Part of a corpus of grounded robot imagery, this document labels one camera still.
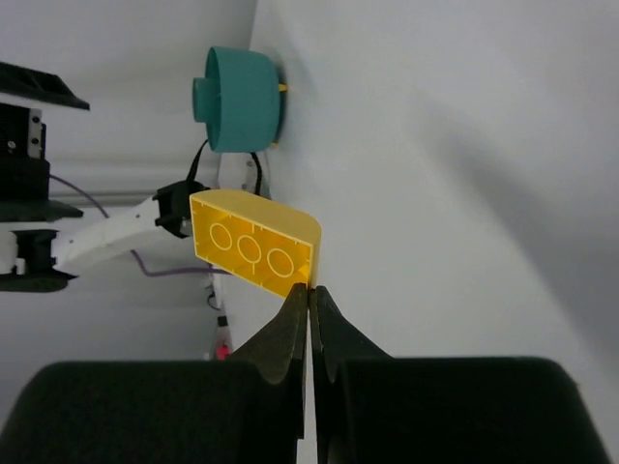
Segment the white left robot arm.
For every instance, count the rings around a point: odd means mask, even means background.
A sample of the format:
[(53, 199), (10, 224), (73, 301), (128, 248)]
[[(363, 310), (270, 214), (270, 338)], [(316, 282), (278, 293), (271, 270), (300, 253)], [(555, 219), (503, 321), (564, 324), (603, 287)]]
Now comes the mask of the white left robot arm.
[(199, 161), (186, 178), (156, 190), (117, 216), (70, 234), (51, 228), (63, 218), (82, 218), (77, 207), (53, 200), (54, 180), (45, 157), (46, 125), (38, 108), (1, 105), (1, 289), (51, 293), (85, 270), (141, 245), (192, 235), (190, 196), (204, 190)]

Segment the yellow long lego brick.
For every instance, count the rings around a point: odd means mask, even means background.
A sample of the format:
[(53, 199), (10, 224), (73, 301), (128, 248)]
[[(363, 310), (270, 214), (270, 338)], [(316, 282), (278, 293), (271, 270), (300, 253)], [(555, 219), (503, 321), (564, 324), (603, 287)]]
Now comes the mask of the yellow long lego brick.
[(311, 215), (237, 189), (190, 196), (199, 259), (282, 298), (317, 281), (321, 226)]

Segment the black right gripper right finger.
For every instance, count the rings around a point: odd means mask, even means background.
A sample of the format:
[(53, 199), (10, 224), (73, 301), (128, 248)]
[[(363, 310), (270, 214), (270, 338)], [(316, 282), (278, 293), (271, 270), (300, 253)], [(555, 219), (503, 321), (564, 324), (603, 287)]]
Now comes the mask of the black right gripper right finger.
[(321, 463), (605, 463), (568, 373), (536, 357), (395, 358), (309, 297)]

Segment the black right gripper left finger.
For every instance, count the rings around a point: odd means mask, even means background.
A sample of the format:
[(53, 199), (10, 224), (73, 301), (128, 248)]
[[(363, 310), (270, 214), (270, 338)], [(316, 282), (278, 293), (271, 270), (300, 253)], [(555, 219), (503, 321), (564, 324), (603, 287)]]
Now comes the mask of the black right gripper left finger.
[(309, 292), (222, 361), (57, 362), (1, 431), (5, 463), (292, 463), (304, 435)]

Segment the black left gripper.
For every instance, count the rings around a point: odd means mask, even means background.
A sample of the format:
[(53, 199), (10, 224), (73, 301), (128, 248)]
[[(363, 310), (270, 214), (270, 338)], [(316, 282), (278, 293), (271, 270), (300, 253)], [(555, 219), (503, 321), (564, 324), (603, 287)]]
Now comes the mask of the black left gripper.
[[(1, 64), (1, 94), (88, 110), (58, 75)], [(45, 158), (46, 125), (42, 111), (1, 104), (1, 220), (54, 222), (81, 218), (82, 211), (49, 198), (50, 163)]]

